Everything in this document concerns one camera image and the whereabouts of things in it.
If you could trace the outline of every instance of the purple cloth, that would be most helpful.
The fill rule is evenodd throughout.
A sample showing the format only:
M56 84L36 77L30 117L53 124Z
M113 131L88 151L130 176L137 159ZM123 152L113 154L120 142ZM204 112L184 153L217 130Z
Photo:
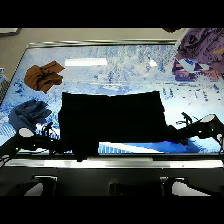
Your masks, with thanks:
M192 28L182 39L177 60L187 58L224 72L224 28Z

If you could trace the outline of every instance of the blue and white table surface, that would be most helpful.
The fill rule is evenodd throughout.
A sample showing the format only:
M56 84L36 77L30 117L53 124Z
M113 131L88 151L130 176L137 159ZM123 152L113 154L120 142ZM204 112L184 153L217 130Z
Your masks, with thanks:
M31 48L25 54L14 74L9 89L0 108L1 142L15 134L8 123L10 111L17 105L31 100L45 101L52 111L47 118L53 122L54 130L60 135L58 112L61 108L62 92L75 94L125 95L160 91L165 107L167 124L176 128L184 126L176 122L183 120L182 112L198 119L216 114L224 122L223 79L198 75L196 79L178 81L173 74L176 47L174 45L112 45L112 46L73 46L52 48ZM106 60L104 65L65 66L66 59ZM63 82L53 86L47 94L35 91L24 84L24 76L33 65L43 66L56 60L65 69L60 72ZM110 128L105 121L105 131ZM189 145L161 143L100 143L100 153L210 153L218 152L218 143L209 139L190 139Z

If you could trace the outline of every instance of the black garment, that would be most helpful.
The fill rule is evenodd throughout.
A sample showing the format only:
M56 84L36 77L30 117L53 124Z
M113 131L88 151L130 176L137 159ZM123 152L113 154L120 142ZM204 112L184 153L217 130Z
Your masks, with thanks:
M12 109L9 114L9 123L18 131L20 128L36 130L36 124L46 123L46 117L51 110L46 109L47 104L43 101L29 100Z
M167 135L163 112L157 91L112 97L62 93L61 140L68 150L84 150L85 145L96 152L99 142L163 141Z

